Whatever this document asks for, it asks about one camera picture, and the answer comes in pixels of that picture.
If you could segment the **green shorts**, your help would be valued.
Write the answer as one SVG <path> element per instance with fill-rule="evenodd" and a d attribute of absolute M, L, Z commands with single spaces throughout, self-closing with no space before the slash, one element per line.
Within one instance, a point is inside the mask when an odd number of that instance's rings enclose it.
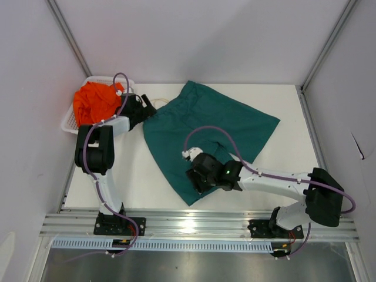
<path fill-rule="evenodd" d="M 186 176 L 190 165 L 182 158 L 185 142 L 226 163 L 238 148 L 253 162 L 280 120 L 216 90 L 188 81 L 180 94 L 143 124 L 146 144 L 173 190 L 189 206 L 198 194 Z"/>

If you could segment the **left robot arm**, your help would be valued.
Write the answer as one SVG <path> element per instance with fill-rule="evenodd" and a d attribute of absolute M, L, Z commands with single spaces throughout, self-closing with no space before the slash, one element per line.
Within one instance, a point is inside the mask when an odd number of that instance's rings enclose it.
<path fill-rule="evenodd" d="M 115 162 L 114 138 L 131 131 L 136 125 L 156 114 L 147 95 L 131 93 L 122 95 L 124 103 L 118 109 L 120 114 L 94 125 L 81 125 L 75 148 L 75 165 L 80 167 L 95 188 L 99 211 L 111 216 L 107 228 L 115 235 L 123 234 L 127 229 L 127 220 L 122 214 L 123 203 L 115 187 L 112 167 Z"/>

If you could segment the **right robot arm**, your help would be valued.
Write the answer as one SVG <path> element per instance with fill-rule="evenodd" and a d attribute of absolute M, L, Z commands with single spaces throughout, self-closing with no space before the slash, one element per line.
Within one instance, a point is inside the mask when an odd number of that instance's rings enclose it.
<path fill-rule="evenodd" d="M 289 206 L 276 207 L 268 222 L 268 230 L 281 237 L 295 227 L 315 222 L 338 227 L 344 191 L 323 169 L 311 173 L 273 173 L 245 162 L 230 160 L 222 164 L 198 147 L 182 152 L 191 163 L 186 171 L 194 189 L 202 194 L 211 188 L 224 191 L 259 191 L 295 200 Z"/>

